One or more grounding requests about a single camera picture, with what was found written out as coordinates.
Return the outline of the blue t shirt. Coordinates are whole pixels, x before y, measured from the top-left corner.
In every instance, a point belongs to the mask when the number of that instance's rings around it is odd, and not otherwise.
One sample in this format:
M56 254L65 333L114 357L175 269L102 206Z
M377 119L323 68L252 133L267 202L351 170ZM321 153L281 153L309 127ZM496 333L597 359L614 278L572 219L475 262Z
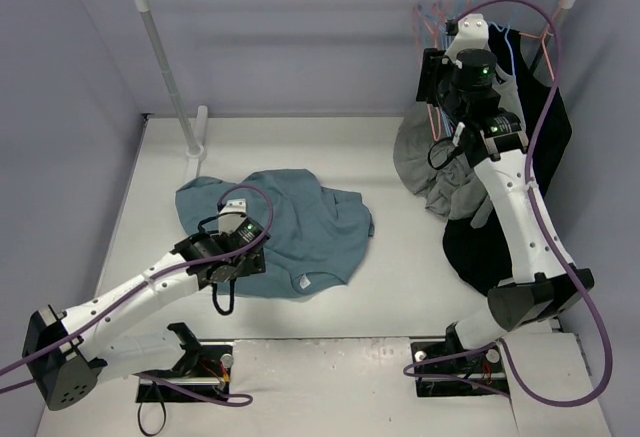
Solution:
M175 193L179 221L186 233L217 213L219 200L243 199L249 216L266 224L274 208L264 252L266 271L236 281L240 296L306 299L349 283L366 256L374 222L357 192L324 187L306 169L258 171L235 184L198 177Z

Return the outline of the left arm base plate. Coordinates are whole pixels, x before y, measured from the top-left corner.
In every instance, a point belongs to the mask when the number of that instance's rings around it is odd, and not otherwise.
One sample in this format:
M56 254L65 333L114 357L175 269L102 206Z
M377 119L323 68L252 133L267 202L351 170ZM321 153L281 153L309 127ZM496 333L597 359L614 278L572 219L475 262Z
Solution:
M230 392L231 366L234 344L231 341L204 341L199 361L185 375L171 370L151 371L150 374L176 386L216 401L227 401ZM199 399L184 395L166 385L140 379L135 402L140 403L200 403Z

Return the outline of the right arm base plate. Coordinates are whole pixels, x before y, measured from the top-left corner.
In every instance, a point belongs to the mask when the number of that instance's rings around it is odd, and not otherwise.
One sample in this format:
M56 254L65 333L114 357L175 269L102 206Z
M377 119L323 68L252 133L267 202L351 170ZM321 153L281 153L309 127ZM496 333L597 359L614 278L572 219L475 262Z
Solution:
M410 342L411 374L415 377L418 398L510 396L502 356L497 345L470 356L433 362L449 355L443 340L414 340Z

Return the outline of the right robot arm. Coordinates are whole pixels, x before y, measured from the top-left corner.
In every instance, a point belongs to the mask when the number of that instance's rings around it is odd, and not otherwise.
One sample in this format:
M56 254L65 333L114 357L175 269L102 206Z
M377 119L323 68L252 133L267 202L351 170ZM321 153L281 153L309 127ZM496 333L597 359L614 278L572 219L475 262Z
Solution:
M493 88L496 65L485 49L451 56L431 48L422 58L417 98L453 120L453 153L466 157L486 189L512 264L511 280L492 288L476 313L447 328L442 355L455 369L468 367L480 348L509 332L557 317L594 286L592 272L576 267L553 228L527 159L527 134Z

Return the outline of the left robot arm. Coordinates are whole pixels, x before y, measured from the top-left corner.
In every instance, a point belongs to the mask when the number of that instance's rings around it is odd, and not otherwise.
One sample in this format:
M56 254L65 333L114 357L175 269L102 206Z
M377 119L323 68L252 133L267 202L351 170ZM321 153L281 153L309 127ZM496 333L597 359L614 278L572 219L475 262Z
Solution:
M49 410L66 409L97 385L131 374L185 377L196 371L202 345L185 323L151 335L128 332L175 301L265 272L270 227L242 211L224 210L217 219L218 229L198 226L111 291L60 312L45 306L30 316L22 357Z

